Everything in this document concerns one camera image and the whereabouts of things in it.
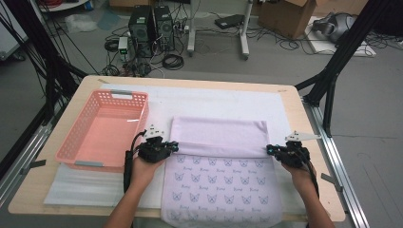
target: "aluminum rail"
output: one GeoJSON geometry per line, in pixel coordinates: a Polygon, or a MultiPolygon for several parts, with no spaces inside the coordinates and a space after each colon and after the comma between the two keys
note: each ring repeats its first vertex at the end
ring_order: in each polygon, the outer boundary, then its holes
{"type": "Polygon", "coordinates": [[[322,136],[322,142],[326,150],[327,159],[330,165],[332,165],[337,183],[342,187],[341,194],[343,195],[343,199],[345,200],[345,204],[348,207],[348,210],[350,212],[355,227],[357,228],[370,227],[367,218],[365,217],[364,211],[362,210],[362,207],[355,194],[353,185],[350,182],[347,171],[344,168],[343,161],[341,160],[338,154],[335,141],[332,138],[328,137],[325,129],[322,126],[323,115],[320,108],[315,106],[309,106],[307,108],[309,108],[310,111],[312,112],[313,118],[315,119],[315,125],[317,131],[322,136]]]}

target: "white towel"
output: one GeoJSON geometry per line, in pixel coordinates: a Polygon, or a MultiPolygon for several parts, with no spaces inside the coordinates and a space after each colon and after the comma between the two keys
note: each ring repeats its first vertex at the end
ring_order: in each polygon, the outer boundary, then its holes
{"type": "Polygon", "coordinates": [[[263,121],[176,117],[162,218],[175,227],[270,227],[282,208],[263,121]]]}

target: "black desktop computer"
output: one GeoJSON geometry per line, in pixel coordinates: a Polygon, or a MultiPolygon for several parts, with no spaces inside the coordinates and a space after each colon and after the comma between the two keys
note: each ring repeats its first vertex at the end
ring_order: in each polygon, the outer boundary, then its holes
{"type": "Polygon", "coordinates": [[[128,29],[135,55],[152,57],[154,55],[153,43],[157,39],[152,8],[148,5],[135,6],[128,22],[128,29]]]}
{"type": "Polygon", "coordinates": [[[174,29],[171,13],[168,6],[154,8],[157,39],[161,51],[175,49],[174,29]]]}

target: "table surface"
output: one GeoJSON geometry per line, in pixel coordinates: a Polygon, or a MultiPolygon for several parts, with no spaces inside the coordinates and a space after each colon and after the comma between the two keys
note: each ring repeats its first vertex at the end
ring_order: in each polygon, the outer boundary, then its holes
{"type": "MultiPolygon", "coordinates": [[[[81,82],[70,104],[59,120],[59,123],[53,129],[53,132],[49,136],[48,141],[37,158],[37,161],[47,160],[47,164],[45,166],[32,168],[29,171],[9,205],[9,211],[11,213],[92,216],[108,216],[111,213],[113,207],[59,206],[45,205],[43,203],[60,165],[60,163],[54,159],[54,155],[74,124],[75,119],[84,106],[91,91],[100,88],[102,84],[194,87],[278,93],[283,101],[290,128],[293,130],[297,129],[300,132],[313,134],[313,128],[308,120],[297,90],[291,85],[260,85],[194,80],[87,76],[81,82]]],[[[304,146],[309,148],[311,161],[315,165],[317,173],[330,175],[317,141],[304,142],[304,146]]],[[[335,187],[321,178],[318,178],[317,182],[320,189],[320,201],[330,214],[332,221],[343,221],[345,219],[345,213],[335,187]]],[[[136,217],[159,218],[160,210],[139,208],[136,212],[136,217]]],[[[302,214],[284,214],[283,220],[306,220],[306,217],[302,214]]]]}

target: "butterfly pattern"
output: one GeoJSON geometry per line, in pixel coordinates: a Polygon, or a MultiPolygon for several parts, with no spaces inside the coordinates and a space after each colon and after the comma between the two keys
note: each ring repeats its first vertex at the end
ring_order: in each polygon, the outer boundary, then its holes
{"type": "Polygon", "coordinates": [[[263,167],[264,161],[255,161],[255,165],[257,168],[262,168],[263,167]]]}
{"type": "Polygon", "coordinates": [[[201,157],[193,157],[193,163],[194,164],[200,164],[201,163],[202,158],[201,157]]]}
{"type": "Polygon", "coordinates": [[[233,179],[234,179],[234,177],[231,177],[231,178],[224,177],[224,179],[225,179],[226,184],[231,184],[233,179]]]}
{"type": "Polygon", "coordinates": [[[190,200],[191,200],[192,202],[197,202],[197,201],[199,201],[199,195],[200,195],[200,194],[196,194],[196,195],[190,194],[190,200]]]}
{"type": "Polygon", "coordinates": [[[208,182],[209,183],[216,183],[216,180],[217,180],[217,176],[214,176],[214,177],[208,176],[208,182]]]}
{"type": "Polygon", "coordinates": [[[190,213],[189,214],[187,214],[187,217],[189,218],[189,220],[197,220],[198,219],[198,217],[199,217],[199,215],[191,215],[190,213]]]}
{"type": "Polygon", "coordinates": [[[210,165],[216,165],[216,163],[217,163],[217,159],[210,159],[210,158],[208,158],[208,164],[210,164],[210,165]]]}
{"type": "Polygon", "coordinates": [[[232,196],[232,197],[224,196],[224,197],[225,197],[225,203],[226,203],[226,204],[232,204],[232,203],[234,203],[234,196],[232,196]]]}
{"type": "Polygon", "coordinates": [[[231,166],[232,165],[232,160],[224,160],[224,165],[225,166],[231,166]]]}
{"type": "Polygon", "coordinates": [[[240,160],[240,166],[242,166],[242,167],[248,166],[248,160],[246,160],[246,161],[240,160]]]}
{"type": "Polygon", "coordinates": [[[260,200],[260,203],[264,204],[264,205],[269,203],[269,197],[265,197],[265,198],[259,197],[259,200],[260,200]]]}
{"type": "Polygon", "coordinates": [[[172,198],[174,199],[174,201],[181,200],[181,197],[182,197],[182,192],[181,193],[172,193],[172,198]]]}
{"type": "Polygon", "coordinates": [[[181,213],[176,213],[176,212],[171,211],[170,218],[172,220],[179,220],[181,218],[181,213]]]}
{"type": "Polygon", "coordinates": [[[175,180],[176,181],[181,181],[182,179],[183,179],[183,174],[175,173],[175,180]]]}
{"type": "Polygon", "coordinates": [[[171,198],[167,203],[177,209],[167,212],[166,219],[176,221],[176,224],[184,221],[199,224],[202,221],[229,228],[239,227],[237,224],[265,227],[273,220],[265,209],[270,208],[267,204],[268,194],[271,194],[265,190],[271,189],[270,178],[265,172],[267,160],[181,154],[171,157],[176,158],[171,160],[175,168],[168,169],[169,172],[165,168],[165,178],[169,176],[172,180],[169,185],[171,198]]]}
{"type": "Polygon", "coordinates": [[[242,184],[244,184],[244,185],[248,184],[248,183],[249,183],[249,177],[248,177],[248,178],[240,177],[240,182],[241,182],[242,184]]]}
{"type": "Polygon", "coordinates": [[[251,196],[249,197],[242,197],[243,204],[251,204],[251,196]]]}
{"type": "Polygon", "coordinates": [[[179,156],[177,156],[177,162],[178,163],[184,163],[185,158],[186,158],[185,155],[179,155],[179,156]]]}
{"type": "Polygon", "coordinates": [[[262,179],[256,178],[256,180],[258,180],[259,185],[264,185],[266,183],[266,178],[262,178],[262,179]]]}
{"type": "Polygon", "coordinates": [[[200,180],[201,180],[201,175],[199,174],[199,175],[191,175],[191,177],[192,177],[192,181],[193,182],[199,182],[200,180]]]}
{"type": "Polygon", "coordinates": [[[210,196],[210,195],[207,194],[207,199],[208,199],[208,202],[210,202],[210,203],[215,203],[216,200],[217,200],[217,195],[215,195],[215,196],[210,196]]]}

